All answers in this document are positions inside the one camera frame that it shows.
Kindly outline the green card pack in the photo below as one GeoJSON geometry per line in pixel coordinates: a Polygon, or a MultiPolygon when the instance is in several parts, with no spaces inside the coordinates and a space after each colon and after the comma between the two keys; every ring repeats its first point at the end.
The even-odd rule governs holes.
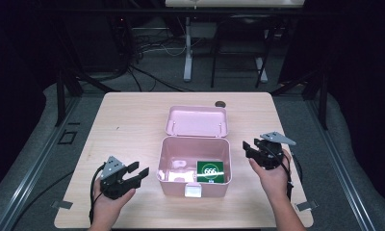
{"type": "Polygon", "coordinates": [[[198,161],[196,176],[198,182],[223,184],[223,162],[198,161]]]}

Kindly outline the black chair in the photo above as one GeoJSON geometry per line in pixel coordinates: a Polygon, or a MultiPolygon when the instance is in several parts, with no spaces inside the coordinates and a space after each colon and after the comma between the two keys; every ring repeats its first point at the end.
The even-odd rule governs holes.
{"type": "Polygon", "coordinates": [[[217,72],[255,71],[258,88],[274,35],[282,24],[281,17],[265,14],[234,14],[219,22],[211,47],[211,87],[215,86],[217,72]]]}

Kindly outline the aluminium floor rail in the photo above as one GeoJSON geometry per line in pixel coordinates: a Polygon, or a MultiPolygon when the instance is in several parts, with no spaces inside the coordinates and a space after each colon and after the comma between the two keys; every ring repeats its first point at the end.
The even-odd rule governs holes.
{"type": "Polygon", "coordinates": [[[11,230],[63,133],[65,121],[80,101],[80,97],[68,99],[65,116],[56,126],[53,116],[58,115],[57,103],[53,98],[47,100],[38,125],[0,183],[0,231],[11,230]]]}
{"type": "Polygon", "coordinates": [[[318,107],[316,106],[316,103],[314,101],[306,100],[305,104],[328,149],[330,163],[340,182],[342,190],[346,196],[346,200],[355,216],[361,231],[377,231],[375,225],[372,222],[372,218],[370,217],[367,208],[362,201],[360,193],[356,190],[354,183],[348,174],[336,144],[332,140],[329,131],[325,130],[319,121],[318,107]]]}

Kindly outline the dark computer tower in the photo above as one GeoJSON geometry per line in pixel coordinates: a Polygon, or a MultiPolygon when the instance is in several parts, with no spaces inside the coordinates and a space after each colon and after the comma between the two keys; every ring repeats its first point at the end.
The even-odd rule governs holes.
{"type": "Polygon", "coordinates": [[[121,16],[67,15],[65,27],[86,72],[117,72],[128,67],[132,41],[121,16]]]}

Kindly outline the person's right hand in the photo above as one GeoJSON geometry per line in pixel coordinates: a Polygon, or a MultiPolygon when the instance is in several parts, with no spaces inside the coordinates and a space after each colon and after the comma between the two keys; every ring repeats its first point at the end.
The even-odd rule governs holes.
{"type": "Polygon", "coordinates": [[[285,170],[285,167],[290,166],[291,157],[286,150],[283,153],[285,155],[283,166],[270,170],[263,169],[252,158],[248,159],[250,166],[260,179],[270,205],[277,208],[291,207],[290,199],[287,196],[288,174],[285,170]]]}

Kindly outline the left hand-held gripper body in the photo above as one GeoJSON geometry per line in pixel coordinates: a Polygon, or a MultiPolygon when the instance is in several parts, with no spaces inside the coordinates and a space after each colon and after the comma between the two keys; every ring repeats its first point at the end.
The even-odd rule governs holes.
{"type": "Polygon", "coordinates": [[[118,199],[128,193],[131,188],[123,179],[128,166],[114,156],[110,156],[100,176],[101,192],[110,199],[118,199]]]}

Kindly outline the metal table bracket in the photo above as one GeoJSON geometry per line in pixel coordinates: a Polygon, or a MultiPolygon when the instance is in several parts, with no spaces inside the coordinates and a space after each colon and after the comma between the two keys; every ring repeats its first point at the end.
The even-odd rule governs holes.
{"type": "Polygon", "coordinates": [[[297,203],[295,207],[301,211],[312,211],[318,207],[318,203],[315,200],[308,200],[305,202],[297,203]]]}
{"type": "Polygon", "coordinates": [[[67,209],[69,210],[72,207],[73,203],[63,200],[55,200],[51,203],[51,207],[55,209],[67,209]]]}

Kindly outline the white desk with legs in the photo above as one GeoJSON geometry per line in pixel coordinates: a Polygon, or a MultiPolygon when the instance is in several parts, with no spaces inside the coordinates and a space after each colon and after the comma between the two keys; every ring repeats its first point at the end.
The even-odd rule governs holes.
{"type": "MultiPolygon", "coordinates": [[[[300,9],[305,0],[165,0],[166,7],[174,9],[300,9]]],[[[192,79],[193,52],[191,16],[186,16],[186,59],[184,67],[184,81],[192,79]]]]}

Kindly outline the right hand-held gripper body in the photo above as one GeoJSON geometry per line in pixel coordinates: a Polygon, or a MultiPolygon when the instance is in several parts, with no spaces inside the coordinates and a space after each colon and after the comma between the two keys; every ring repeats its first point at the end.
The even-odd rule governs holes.
{"type": "Polygon", "coordinates": [[[259,152],[259,156],[254,160],[264,169],[274,169],[282,164],[284,158],[282,149],[283,144],[296,145],[295,141],[278,132],[261,134],[259,140],[263,147],[258,148],[255,145],[259,152]]]}

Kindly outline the black metal stand frame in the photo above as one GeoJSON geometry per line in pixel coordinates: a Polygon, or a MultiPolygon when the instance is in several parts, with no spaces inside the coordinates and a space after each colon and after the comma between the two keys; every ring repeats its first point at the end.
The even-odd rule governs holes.
{"type": "Polygon", "coordinates": [[[277,90],[272,91],[272,96],[283,94],[284,92],[293,89],[295,86],[305,83],[306,87],[302,92],[304,100],[314,100],[316,95],[319,96],[318,106],[318,122],[324,130],[327,130],[326,112],[328,98],[328,67],[326,64],[321,64],[318,68],[311,70],[307,74],[284,84],[277,90]]]}
{"type": "Polygon", "coordinates": [[[80,80],[91,84],[92,86],[102,90],[105,93],[117,92],[117,90],[114,90],[90,77],[84,71],[81,71],[78,68],[73,68],[67,64],[62,63],[61,61],[58,61],[57,69],[58,74],[56,75],[56,88],[58,115],[56,126],[60,126],[67,115],[65,105],[65,91],[68,90],[68,92],[74,97],[81,97],[83,95],[84,90],[79,84],[80,80]]]}

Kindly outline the pink storage box with lid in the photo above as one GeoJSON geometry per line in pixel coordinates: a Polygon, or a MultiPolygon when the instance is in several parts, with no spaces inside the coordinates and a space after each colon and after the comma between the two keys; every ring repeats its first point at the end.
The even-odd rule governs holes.
{"type": "Polygon", "coordinates": [[[224,197],[232,180],[226,110],[220,107],[173,106],[169,109],[157,179],[164,194],[224,197]],[[197,181],[198,161],[223,162],[224,183],[197,181]]]}

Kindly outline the person's left hand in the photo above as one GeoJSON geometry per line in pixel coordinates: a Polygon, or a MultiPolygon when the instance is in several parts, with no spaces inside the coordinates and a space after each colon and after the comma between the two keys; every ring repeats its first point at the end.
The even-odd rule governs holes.
{"type": "Polygon", "coordinates": [[[92,223],[105,223],[114,226],[120,215],[121,209],[130,201],[135,193],[136,190],[131,189],[122,197],[112,200],[101,192],[100,179],[97,178],[93,187],[93,194],[97,199],[94,202],[92,223]]]}

